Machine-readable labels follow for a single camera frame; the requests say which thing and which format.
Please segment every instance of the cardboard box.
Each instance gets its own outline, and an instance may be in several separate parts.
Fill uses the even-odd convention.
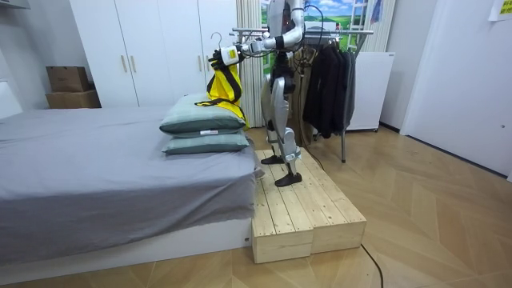
[[[46,68],[53,92],[84,92],[89,90],[86,68],[48,66]]]
[[[53,92],[46,95],[51,109],[102,108],[96,90]]]

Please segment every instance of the yellow harness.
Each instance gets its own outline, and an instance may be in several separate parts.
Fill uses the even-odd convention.
[[[246,129],[249,128],[246,116],[240,108],[242,97],[242,86],[238,76],[236,65],[215,70],[215,74],[208,82],[206,88],[210,101],[197,102],[197,106],[219,106],[235,113],[246,122]]]

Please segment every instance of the wardrobe door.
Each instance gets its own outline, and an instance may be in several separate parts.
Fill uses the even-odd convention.
[[[115,4],[139,105],[174,104],[157,0],[116,0]]]
[[[208,63],[208,58],[219,47],[232,46],[234,36],[230,36],[233,28],[237,26],[237,3],[236,0],[198,0],[199,19],[201,22],[202,50],[205,55],[206,83],[214,75],[213,69]]]
[[[198,4],[196,1],[158,0],[166,63],[173,79],[173,92],[206,91]]]
[[[71,0],[102,107],[138,106],[114,0]]]

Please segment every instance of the green pillow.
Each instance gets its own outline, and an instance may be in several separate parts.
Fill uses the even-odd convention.
[[[196,106],[208,101],[208,94],[190,94],[181,97],[160,124],[160,130],[175,137],[199,136],[200,131],[216,130],[228,134],[243,128],[246,123],[235,113],[218,106]]]
[[[162,149],[166,154],[195,154],[240,151],[249,146],[242,130],[235,134],[207,135],[196,138],[172,138]]]

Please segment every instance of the wooden platform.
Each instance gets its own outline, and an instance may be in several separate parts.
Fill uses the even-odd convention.
[[[257,151],[260,159],[271,150]],[[254,262],[306,257],[361,245],[366,219],[311,155],[296,161],[302,182],[277,188],[285,165],[263,166],[252,220]]]

